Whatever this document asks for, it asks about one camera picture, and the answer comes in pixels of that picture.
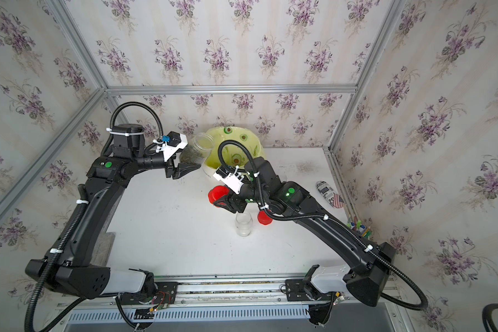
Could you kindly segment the red-lid tea jar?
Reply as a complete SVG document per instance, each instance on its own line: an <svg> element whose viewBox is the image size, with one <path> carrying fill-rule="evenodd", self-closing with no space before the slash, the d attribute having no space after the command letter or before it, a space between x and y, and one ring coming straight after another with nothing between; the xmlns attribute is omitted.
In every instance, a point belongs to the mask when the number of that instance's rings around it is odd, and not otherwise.
<svg viewBox="0 0 498 332"><path fill-rule="evenodd" d="M236 213L235 217L236 232L241 237L247 237L253 230L253 218L249 213Z"/></svg>
<svg viewBox="0 0 498 332"><path fill-rule="evenodd" d="M210 156L214 147L214 139L206 133L197 134L185 147L180 155L181 163L202 165Z"/></svg>

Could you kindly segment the red jar lid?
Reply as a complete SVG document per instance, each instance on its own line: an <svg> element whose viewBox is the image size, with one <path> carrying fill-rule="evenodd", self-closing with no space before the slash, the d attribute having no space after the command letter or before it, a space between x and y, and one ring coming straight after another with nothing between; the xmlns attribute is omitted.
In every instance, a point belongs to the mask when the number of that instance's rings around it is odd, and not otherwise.
<svg viewBox="0 0 498 332"><path fill-rule="evenodd" d="M230 189L223 185L217 185L208 192L207 197L211 204L215 204L217 201L222 199L224 196L229 194Z"/></svg>
<svg viewBox="0 0 498 332"><path fill-rule="evenodd" d="M269 217L263 210L259 211L257 220L261 225L270 225L273 222L273 219Z"/></svg>

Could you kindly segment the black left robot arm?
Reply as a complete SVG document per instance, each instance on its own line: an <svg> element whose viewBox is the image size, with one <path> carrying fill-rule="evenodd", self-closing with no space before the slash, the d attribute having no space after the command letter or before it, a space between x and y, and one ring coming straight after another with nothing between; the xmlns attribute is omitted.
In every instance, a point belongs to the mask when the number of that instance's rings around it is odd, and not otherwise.
<svg viewBox="0 0 498 332"><path fill-rule="evenodd" d="M145 144L145 130L140 124L116 124L118 114L127 107L140 107L156 121L159 135ZM78 185L80 198L71 218L58 239L40 260L30 260L25 273L35 280L24 320L25 331L34 331L35 310L43 290L75 296L77 299L51 321L50 331L73 308L85 300L113 296L120 308L121 296L132 294L148 302L158 293L153 273L141 269L111 271L107 266L91 264L96 242L108 226L131 179L149 170L164 170L167 178L184 177L199 168L198 164L176 163L177 153L188 142L185 135L165 134L159 116L142 102L125 102L111 115L109 138L100 156L92 163L85 183Z"/></svg>

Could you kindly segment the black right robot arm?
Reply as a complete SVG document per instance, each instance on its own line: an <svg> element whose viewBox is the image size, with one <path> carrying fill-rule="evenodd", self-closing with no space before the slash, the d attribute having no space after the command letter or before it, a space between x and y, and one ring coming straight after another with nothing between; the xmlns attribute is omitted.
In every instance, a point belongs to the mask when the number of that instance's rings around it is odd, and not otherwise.
<svg viewBox="0 0 498 332"><path fill-rule="evenodd" d="M343 276L348 293L359 302L375 307L380 299L412 311L428 306L425 293L400 269L393 259L395 249L387 242L377 244L326 211L312 195L294 181L281 181L271 164L253 157L242 143L226 140L218 146L220 166L214 174L226 193L213 204L231 213L243 213L249 203L259 215L273 221L293 222L305 228L338 254L349 270ZM420 300L404 302L384 293L391 274L404 281Z"/></svg>

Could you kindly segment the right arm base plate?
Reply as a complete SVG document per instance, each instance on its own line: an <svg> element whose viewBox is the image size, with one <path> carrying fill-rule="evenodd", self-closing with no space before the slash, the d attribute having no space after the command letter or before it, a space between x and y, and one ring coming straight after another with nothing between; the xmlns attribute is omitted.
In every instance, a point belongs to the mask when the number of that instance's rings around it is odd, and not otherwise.
<svg viewBox="0 0 498 332"><path fill-rule="evenodd" d="M342 295L340 292L321 293L303 279L286 279L285 284L281 287L281 292L285 294L288 302L328 302Z"/></svg>

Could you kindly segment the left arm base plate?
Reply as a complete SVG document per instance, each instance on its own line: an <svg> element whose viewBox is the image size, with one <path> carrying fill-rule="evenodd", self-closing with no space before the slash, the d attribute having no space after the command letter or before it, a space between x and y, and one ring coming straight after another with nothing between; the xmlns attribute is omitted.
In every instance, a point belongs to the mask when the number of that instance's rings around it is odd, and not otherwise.
<svg viewBox="0 0 498 332"><path fill-rule="evenodd" d="M124 293L120 303L123 306L146 305L157 306L158 309L166 308L175 303L178 285L178 282L156 282L156 290L152 296L140 298L137 293Z"/></svg>

